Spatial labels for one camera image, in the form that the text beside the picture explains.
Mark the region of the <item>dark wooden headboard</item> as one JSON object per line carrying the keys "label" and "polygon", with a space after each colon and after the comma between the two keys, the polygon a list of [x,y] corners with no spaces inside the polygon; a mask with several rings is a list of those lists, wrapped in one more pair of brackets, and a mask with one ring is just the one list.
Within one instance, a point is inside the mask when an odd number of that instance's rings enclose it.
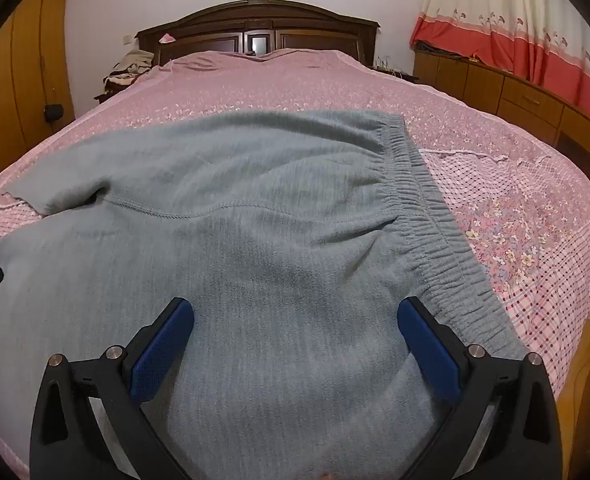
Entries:
{"label": "dark wooden headboard", "polygon": [[380,24],[287,0],[240,0],[210,6],[180,20],[141,30],[139,47],[155,65],[190,53],[251,56],[281,49],[335,50],[365,66],[374,63]]}

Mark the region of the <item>wooden wardrobe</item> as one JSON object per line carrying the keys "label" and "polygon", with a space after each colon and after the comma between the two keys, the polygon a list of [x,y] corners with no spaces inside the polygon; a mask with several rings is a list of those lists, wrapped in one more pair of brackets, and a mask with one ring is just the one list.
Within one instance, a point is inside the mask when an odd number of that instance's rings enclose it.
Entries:
{"label": "wooden wardrobe", "polygon": [[[0,27],[0,172],[75,120],[64,18],[66,0],[21,0]],[[46,104],[64,116],[47,124]]]}

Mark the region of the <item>pink floral bedspread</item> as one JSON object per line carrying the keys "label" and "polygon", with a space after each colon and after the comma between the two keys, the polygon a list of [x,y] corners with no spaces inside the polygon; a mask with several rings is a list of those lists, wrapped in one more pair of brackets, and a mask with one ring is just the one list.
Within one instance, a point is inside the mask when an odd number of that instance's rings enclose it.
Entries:
{"label": "pink floral bedspread", "polygon": [[493,290],[552,379],[565,452],[590,365],[590,180],[525,129],[336,51],[206,52],[152,70],[0,172],[0,238],[38,216],[6,193],[44,155],[96,134],[230,110],[397,113]]}

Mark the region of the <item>cream and red curtain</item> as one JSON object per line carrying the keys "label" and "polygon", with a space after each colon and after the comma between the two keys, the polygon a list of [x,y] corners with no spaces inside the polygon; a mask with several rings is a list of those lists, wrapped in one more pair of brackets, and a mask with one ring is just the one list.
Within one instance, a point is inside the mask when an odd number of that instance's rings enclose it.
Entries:
{"label": "cream and red curtain", "polygon": [[590,116],[590,26],[570,0],[424,0],[410,44],[477,58]]}

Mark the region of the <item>grey fleece pants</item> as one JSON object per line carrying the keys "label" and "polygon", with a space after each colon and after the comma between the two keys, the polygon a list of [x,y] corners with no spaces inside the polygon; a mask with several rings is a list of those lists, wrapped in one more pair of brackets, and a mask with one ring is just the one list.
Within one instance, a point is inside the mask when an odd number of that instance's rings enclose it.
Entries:
{"label": "grey fleece pants", "polygon": [[30,449],[48,357],[124,344],[170,300],[193,333],[155,428],[198,479],[395,479],[446,408],[396,321],[525,347],[400,116],[237,112],[101,133],[9,184],[0,438]]}

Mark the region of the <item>wooden drawer cabinet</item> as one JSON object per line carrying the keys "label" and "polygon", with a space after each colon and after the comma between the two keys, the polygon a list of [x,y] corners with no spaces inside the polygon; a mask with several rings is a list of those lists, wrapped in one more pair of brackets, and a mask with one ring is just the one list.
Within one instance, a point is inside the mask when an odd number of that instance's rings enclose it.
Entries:
{"label": "wooden drawer cabinet", "polygon": [[424,47],[415,50],[413,76],[554,146],[590,179],[590,118],[553,93],[504,70]]}

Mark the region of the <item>pile of clothes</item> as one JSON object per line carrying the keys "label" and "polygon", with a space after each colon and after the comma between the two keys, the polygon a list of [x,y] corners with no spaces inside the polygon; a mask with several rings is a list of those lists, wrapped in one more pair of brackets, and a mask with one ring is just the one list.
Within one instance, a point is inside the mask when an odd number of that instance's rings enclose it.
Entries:
{"label": "pile of clothes", "polygon": [[98,103],[103,103],[127,89],[152,68],[153,60],[154,54],[149,51],[134,49],[127,52],[103,78],[103,91],[94,99]]}

